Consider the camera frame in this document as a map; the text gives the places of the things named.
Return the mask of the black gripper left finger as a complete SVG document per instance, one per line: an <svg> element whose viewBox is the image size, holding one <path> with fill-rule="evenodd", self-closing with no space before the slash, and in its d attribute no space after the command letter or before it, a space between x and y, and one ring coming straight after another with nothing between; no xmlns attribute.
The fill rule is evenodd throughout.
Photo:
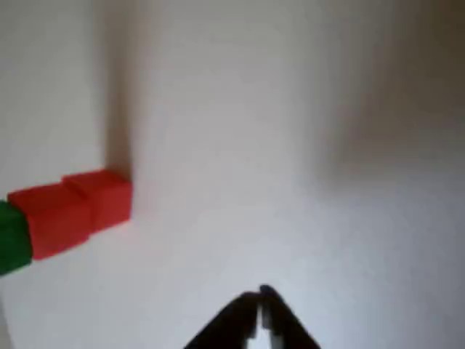
<svg viewBox="0 0 465 349"><path fill-rule="evenodd" d="M259 294L244 292L223 309L186 344L188 349L242 349L256 334Z"/></svg>

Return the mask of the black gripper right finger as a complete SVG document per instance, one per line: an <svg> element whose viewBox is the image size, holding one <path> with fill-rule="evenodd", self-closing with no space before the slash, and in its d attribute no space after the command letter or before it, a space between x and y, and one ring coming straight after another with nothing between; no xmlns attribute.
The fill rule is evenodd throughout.
<svg viewBox="0 0 465 349"><path fill-rule="evenodd" d="M281 295L270 285L259 288L262 326L270 332L270 347L321 349Z"/></svg>

